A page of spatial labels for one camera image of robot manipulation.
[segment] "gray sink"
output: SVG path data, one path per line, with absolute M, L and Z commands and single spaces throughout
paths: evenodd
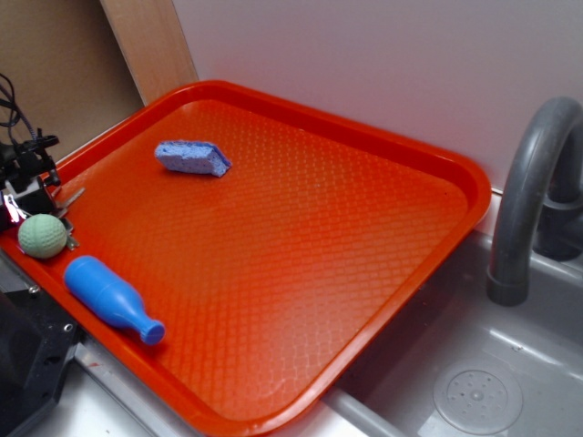
M 371 435 L 583 435 L 581 273 L 535 255 L 527 301 L 502 307 L 490 244 L 472 234 L 337 382 Z

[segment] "black cable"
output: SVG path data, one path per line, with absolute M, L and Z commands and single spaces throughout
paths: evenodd
M 0 126 L 8 128 L 8 137 L 10 138 L 10 140 L 12 141 L 12 144 L 14 146 L 17 146 L 18 142 L 12 136 L 12 127 L 16 126 L 18 124 L 18 122 L 21 120 L 26 125 L 26 128 L 28 129 L 28 132 L 30 133 L 31 138 L 33 140 L 36 140 L 35 130 L 33 129 L 32 125 L 30 124 L 28 119 L 25 117 L 24 113 L 20 110 L 20 108 L 16 104 L 15 88 L 12 85 L 11 80 L 8 77 L 6 77 L 5 75 L 3 75 L 2 73 L 0 73 L 0 77 L 2 77 L 6 81 L 8 86 L 10 87 L 10 91 L 8 91 L 0 83 L 0 92 L 2 92 L 2 94 L 4 94 L 4 96 L 6 98 L 6 100 L 0 99 L 0 106 L 7 107 L 8 109 L 10 109 L 10 115 L 8 116 L 8 121 L 5 123 L 0 122 Z

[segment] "white wall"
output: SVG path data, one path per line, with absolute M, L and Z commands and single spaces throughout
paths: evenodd
M 477 161 L 496 188 L 548 98 L 583 102 L 580 0 L 174 0 L 219 78 Z

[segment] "blue bottle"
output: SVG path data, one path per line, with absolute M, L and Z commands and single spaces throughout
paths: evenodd
M 105 323 L 136 330 L 148 345 L 164 337 L 164 325 L 146 315 L 138 292 L 97 258 L 73 260 L 65 270 L 65 283 Z

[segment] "tray rim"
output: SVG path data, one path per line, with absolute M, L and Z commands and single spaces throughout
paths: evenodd
M 127 141 L 145 130 L 150 124 L 162 119 L 169 112 L 188 103 L 200 100 L 219 100 L 227 104 L 243 107 L 250 112 L 284 122 L 290 126 L 303 129 L 315 135 L 327 137 L 349 147 L 355 147 L 399 164 L 421 170 L 452 182 L 465 194 L 467 212 L 458 224 L 437 245 L 414 273 L 395 291 L 393 296 L 374 314 L 368 323 L 344 346 L 338 355 L 322 369 L 315 380 L 291 404 L 279 412 L 270 413 L 264 418 L 253 421 L 229 421 L 219 416 L 204 402 L 193 402 L 196 397 L 185 387 L 174 387 L 168 391 L 168 381 L 161 373 L 168 373 L 161 366 L 157 369 L 154 361 L 147 366 L 137 366 L 143 362 L 137 348 L 128 348 L 126 342 L 119 343 L 118 335 L 103 325 L 85 307 L 68 293 L 57 293 L 57 301 L 75 314 L 87 316 L 82 323 L 92 333 L 98 332 L 96 338 L 116 355 L 116 357 L 135 372 L 155 393 L 171 408 L 180 414 L 193 427 L 211 435 L 255 435 L 271 432 L 305 412 L 314 404 L 325 390 L 342 374 L 366 345 L 390 322 L 394 314 L 414 296 L 414 291 L 421 286 L 439 267 L 447 256 L 469 234 L 474 225 L 486 214 L 490 204 L 491 186 L 486 173 L 472 160 L 424 142 L 376 127 L 338 117 L 317 109 L 305 107 L 288 100 L 273 97 L 243 86 L 223 81 L 204 81 L 180 87 L 144 107 L 116 127 L 80 148 L 77 152 L 58 163 L 59 175 L 66 184 L 77 174 L 91 167 L 93 163 L 122 147 Z M 10 255 L 43 288 L 55 290 L 64 285 L 53 278 L 37 260 L 25 256 L 14 244 L 10 232 L 0 234 L 0 247 Z

